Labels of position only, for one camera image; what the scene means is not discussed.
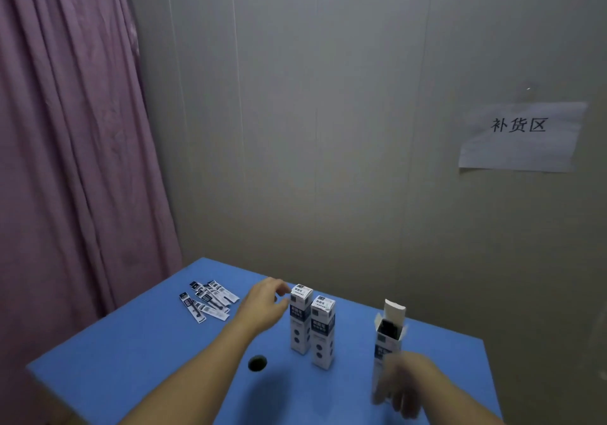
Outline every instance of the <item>forearm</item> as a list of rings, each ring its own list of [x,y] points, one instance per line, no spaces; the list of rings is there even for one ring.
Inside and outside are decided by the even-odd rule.
[[[137,405],[120,425],[212,424],[254,333],[238,320]]]
[[[432,425],[504,425],[437,368],[414,368],[421,405]]]

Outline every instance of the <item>purple curtain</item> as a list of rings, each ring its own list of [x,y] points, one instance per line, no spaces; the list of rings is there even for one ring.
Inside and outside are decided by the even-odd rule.
[[[24,366],[181,268],[126,0],[0,0],[0,413]]]

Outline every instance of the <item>white wall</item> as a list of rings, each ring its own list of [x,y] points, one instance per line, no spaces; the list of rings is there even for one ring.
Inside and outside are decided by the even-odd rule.
[[[186,260],[392,297],[485,340],[509,422],[603,422],[607,0],[132,5]],[[591,102],[576,172],[459,171],[527,81]]]

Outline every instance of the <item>table hole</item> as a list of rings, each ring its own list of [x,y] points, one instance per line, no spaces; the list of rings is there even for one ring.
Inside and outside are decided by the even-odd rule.
[[[261,371],[268,364],[268,360],[263,355],[255,355],[249,360],[249,369],[253,372]]]

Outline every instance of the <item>blue table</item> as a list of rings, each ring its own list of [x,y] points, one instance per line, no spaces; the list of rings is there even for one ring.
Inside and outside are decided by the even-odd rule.
[[[198,260],[28,368],[81,418],[95,425],[115,424],[226,324],[210,316],[197,324],[178,298],[184,291],[193,296],[190,282],[211,279],[243,298],[262,276],[214,260]],[[315,290],[315,296],[321,293]],[[325,295],[337,300],[336,356],[331,369],[312,365],[311,352],[302,356],[290,348],[286,312],[247,350],[216,423],[404,423],[390,405],[370,404],[377,310]],[[230,312],[237,307],[233,305]],[[501,416],[482,340],[412,319],[408,324],[404,349],[429,356],[457,385]],[[252,372],[248,360],[259,354],[266,356],[268,365]],[[411,422],[427,420],[421,414]]]

